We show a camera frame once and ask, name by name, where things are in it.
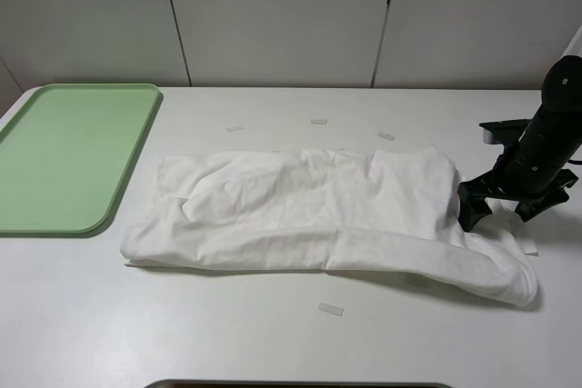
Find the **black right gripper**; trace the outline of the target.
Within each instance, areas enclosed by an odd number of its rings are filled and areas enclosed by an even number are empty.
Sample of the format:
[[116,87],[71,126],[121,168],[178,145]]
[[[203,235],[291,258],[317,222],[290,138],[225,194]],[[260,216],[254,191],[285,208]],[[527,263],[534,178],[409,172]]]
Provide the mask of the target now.
[[536,200],[519,202],[515,213],[525,223],[546,210],[567,202],[565,188],[571,188],[577,176],[563,168],[532,163],[522,154],[502,154],[492,170],[457,188],[458,222],[464,231],[471,231],[483,218],[492,214],[488,198]]

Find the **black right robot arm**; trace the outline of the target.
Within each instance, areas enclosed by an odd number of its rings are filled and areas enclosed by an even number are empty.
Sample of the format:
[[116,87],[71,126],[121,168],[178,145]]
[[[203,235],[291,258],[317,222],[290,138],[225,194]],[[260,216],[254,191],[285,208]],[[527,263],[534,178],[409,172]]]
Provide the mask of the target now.
[[566,189],[578,181],[565,166],[581,146],[581,57],[566,55],[548,71],[533,118],[479,126],[484,142],[501,144],[504,151],[490,171],[459,185],[464,231],[492,214],[488,199],[516,202],[524,222],[565,203]]

